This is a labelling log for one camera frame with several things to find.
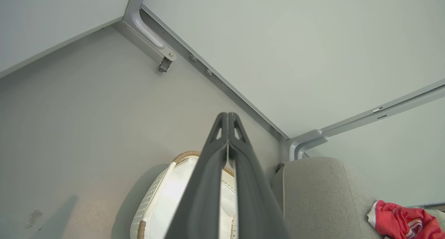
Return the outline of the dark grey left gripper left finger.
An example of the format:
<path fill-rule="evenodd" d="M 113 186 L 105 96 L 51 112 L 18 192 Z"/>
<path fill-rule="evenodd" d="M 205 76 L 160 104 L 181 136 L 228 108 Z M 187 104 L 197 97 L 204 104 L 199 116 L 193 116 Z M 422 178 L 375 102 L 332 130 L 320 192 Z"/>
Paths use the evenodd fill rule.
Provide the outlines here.
<path fill-rule="evenodd" d="M 165 235 L 167 239 L 217 239 L 221 172 L 227 162 L 228 113 L 216 117 Z"/>

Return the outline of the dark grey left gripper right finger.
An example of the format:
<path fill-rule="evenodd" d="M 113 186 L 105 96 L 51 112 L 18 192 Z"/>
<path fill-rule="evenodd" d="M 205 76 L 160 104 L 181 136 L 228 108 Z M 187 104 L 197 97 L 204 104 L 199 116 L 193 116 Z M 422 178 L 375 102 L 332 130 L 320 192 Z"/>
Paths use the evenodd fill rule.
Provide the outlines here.
<path fill-rule="evenodd" d="M 289 239 L 277 200 L 236 113 L 228 115 L 229 159 L 235 165 L 238 238 Z"/>

